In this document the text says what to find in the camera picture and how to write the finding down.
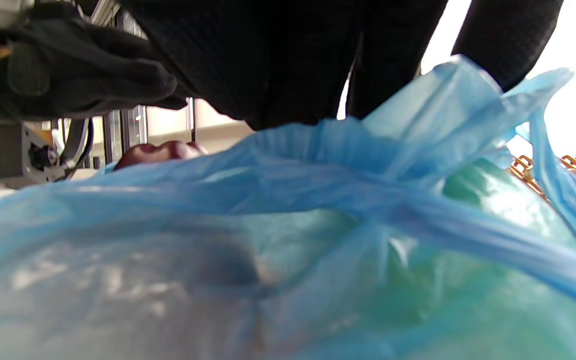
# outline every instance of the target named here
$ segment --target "metal rod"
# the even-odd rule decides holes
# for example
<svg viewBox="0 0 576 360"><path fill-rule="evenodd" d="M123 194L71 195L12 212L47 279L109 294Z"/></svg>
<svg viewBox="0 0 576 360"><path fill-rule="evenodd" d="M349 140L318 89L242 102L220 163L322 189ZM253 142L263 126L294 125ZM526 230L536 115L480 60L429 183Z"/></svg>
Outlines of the metal rod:
<svg viewBox="0 0 576 360"><path fill-rule="evenodd" d="M101 120L103 129L103 161L108 165L113 162L113 131L110 127L110 117L104 115Z"/></svg>
<svg viewBox="0 0 576 360"><path fill-rule="evenodd" d="M197 142L197 123L195 121L195 117L197 116L197 112L195 109L195 99L189 97L188 100L188 107L186 108L186 119L188 126L190 127L190 141Z"/></svg>
<svg viewBox="0 0 576 360"><path fill-rule="evenodd" d="M132 110L119 111L119 134L121 136L121 155L123 156L131 148L131 121L135 121L129 112Z"/></svg>
<svg viewBox="0 0 576 360"><path fill-rule="evenodd" d="M64 118L60 118L59 121L61 122L61 139L66 144L66 121L64 121Z"/></svg>
<svg viewBox="0 0 576 360"><path fill-rule="evenodd" d="M105 27L119 12L120 6L113 0L99 0L90 16L90 23Z"/></svg>
<svg viewBox="0 0 576 360"><path fill-rule="evenodd" d="M139 141L146 144L148 142L148 109L144 105L137 106L137 109L139 119L135 120L139 123Z"/></svg>
<svg viewBox="0 0 576 360"><path fill-rule="evenodd" d="M86 151L88 142L89 118L76 118L70 120L68 139L64 142L60 162L71 169L76 168L78 162Z"/></svg>

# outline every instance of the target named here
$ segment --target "hand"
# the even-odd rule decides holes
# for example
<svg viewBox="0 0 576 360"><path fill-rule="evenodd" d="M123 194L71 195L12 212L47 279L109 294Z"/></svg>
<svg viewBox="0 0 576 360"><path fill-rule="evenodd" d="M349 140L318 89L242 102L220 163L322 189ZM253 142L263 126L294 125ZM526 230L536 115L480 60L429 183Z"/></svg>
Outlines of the hand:
<svg viewBox="0 0 576 360"><path fill-rule="evenodd" d="M0 32L0 123L185 107L188 91L146 39L90 25L68 2L38 6L25 25Z"/></svg>

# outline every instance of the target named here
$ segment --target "plastic bag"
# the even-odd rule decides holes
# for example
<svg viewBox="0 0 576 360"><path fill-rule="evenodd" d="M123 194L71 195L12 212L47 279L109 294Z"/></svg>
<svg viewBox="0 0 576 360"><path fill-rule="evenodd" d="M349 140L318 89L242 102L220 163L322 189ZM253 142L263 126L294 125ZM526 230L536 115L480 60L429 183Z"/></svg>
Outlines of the plastic bag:
<svg viewBox="0 0 576 360"><path fill-rule="evenodd" d="M534 153L533 176L558 214L566 221L576 237L576 176L566 171L560 159L553 153L548 139L545 109L537 109L529 120L517 126L509 134L524 141L532 140Z"/></svg>
<svg viewBox="0 0 576 360"><path fill-rule="evenodd" d="M576 242L479 160L569 77L455 59L363 122L0 199L0 360L576 360Z"/></svg>

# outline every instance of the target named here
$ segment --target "person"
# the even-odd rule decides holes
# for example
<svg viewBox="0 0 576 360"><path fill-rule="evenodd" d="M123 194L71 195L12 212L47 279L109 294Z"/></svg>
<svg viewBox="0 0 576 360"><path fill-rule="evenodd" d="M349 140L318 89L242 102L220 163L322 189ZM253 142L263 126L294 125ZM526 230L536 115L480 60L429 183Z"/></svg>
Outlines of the person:
<svg viewBox="0 0 576 360"><path fill-rule="evenodd" d="M146 41L37 1L29 20L0 28L0 123L182 109L190 97L254 130L315 124L336 116L349 74L347 113L361 119L419 74L447 2L119 0ZM539 59L562 4L472 0L453 53L507 91Z"/></svg>

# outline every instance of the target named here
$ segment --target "black glove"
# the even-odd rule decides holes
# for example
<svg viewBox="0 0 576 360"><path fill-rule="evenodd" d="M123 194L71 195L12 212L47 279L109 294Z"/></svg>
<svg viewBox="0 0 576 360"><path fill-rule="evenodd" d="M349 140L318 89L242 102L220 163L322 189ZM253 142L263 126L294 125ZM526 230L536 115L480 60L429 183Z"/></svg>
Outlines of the black glove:
<svg viewBox="0 0 576 360"><path fill-rule="evenodd" d="M182 109L187 96L146 39L90 25L68 2L39 4L0 31L0 123Z"/></svg>
<svg viewBox="0 0 576 360"><path fill-rule="evenodd" d="M260 130L372 112L419 74L448 0L119 0L195 97ZM505 90L530 71L563 0L473 0L454 47Z"/></svg>

